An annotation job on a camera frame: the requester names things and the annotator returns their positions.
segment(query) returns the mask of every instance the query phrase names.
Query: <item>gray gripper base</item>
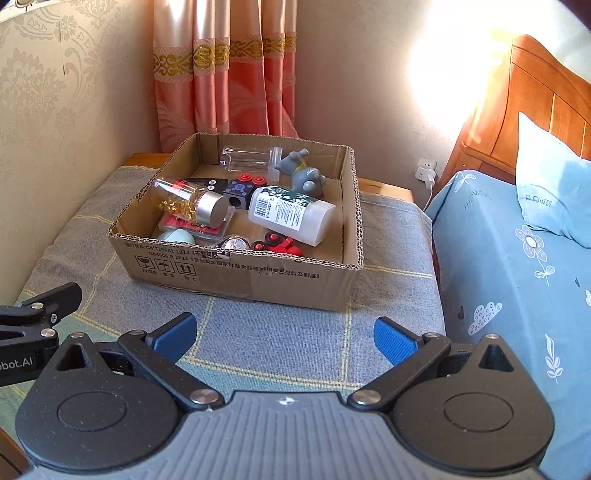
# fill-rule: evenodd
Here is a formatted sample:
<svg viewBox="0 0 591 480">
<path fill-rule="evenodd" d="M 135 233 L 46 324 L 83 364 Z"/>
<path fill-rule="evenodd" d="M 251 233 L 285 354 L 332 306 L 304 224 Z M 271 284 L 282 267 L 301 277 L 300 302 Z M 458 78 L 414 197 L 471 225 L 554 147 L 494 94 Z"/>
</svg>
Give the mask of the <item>gray gripper base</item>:
<svg viewBox="0 0 591 480">
<path fill-rule="evenodd" d="M 116 472 L 69 475 L 38 467 L 23 480 L 452 480 L 410 455 L 383 417 L 334 393 L 237 392 L 219 410 L 191 413 L 171 442 Z M 497 480 L 543 480 L 533 469 Z"/>
</svg>

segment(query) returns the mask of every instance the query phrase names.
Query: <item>gray checkered blanket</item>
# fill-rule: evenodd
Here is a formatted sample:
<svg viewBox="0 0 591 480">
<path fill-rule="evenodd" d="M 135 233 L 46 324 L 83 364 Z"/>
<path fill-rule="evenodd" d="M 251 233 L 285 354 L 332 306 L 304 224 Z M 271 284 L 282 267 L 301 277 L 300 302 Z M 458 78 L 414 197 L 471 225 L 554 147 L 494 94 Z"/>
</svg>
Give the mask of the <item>gray checkered blanket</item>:
<svg viewBox="0 0 591 480">
<path fill-rule="evenodd" d="M 390 364 L 373 326 L 386 315 L 421 334 L 444 332 L 431 261 L 431 220 L 412 203 L 362 194 L 365 268 L 343 313 L 248 303 L 131 280 L 107 239 L 128 199 L 154 174 L 121 167 L 68 222 L 35 266 L 22 299 L 69 281 L 80 309 L 58 325 L 60 337 L 84 331 L 112 341 L 130 329 L 153 330 L 181 312 L 199 322 L 197 341 L 179 365 L 229 398 L 234 390 L 353 390 Z M 0 427 L 14 417 L 31 382 L 0 388 Z"/>
</svg>

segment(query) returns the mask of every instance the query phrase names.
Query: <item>clear plastic cup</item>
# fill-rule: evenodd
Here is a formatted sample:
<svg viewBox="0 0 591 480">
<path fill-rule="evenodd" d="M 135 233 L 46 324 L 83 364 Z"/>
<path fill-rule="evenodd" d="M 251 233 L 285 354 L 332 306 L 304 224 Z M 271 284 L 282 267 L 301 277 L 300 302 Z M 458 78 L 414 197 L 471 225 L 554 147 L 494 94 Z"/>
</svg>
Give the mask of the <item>clear plastic cup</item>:
<svg viewBox="0 0 591 480">
<path fill-rule="evenodd" d="M 270 183 L 279 182 L 277 166 L 281 161 L 281 147 L 238 148 L 226 146 L 222 150 L 220 165 L 227 171 L 260 173 Z"/>
</svg>

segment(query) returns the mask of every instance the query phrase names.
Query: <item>barcode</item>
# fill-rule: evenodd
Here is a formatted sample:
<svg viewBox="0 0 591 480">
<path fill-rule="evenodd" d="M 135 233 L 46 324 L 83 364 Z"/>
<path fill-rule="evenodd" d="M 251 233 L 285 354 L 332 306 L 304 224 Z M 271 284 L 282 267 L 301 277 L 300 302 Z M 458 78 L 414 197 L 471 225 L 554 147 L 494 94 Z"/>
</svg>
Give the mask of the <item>barcode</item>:
<svg viewBox="0 0 591 480">
<path fill-rule="evenodd" d="M 267 209 L 269 208 L 269 200 L 259 197 L 256 200 L 255 215 L 258 217 L 267 217 Z"/>
</svg>

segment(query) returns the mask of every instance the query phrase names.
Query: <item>blue bedsheet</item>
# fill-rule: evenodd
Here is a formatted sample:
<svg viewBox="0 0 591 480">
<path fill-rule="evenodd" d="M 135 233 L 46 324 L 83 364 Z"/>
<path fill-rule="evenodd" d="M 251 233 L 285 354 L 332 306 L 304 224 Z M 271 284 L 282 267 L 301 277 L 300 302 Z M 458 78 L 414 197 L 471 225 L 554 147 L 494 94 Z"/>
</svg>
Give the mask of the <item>blue bedsheet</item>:
<svg viewBox="0 0 591 480">
<path fill-rule="evenodd" d="M 446 332 L 500 334 L 550 403 L 554 438 L 541 469 L 591 471 L 591 249 L 524 225 L 514 185 L 463 171 L 427 209 Z"/>
</svg>

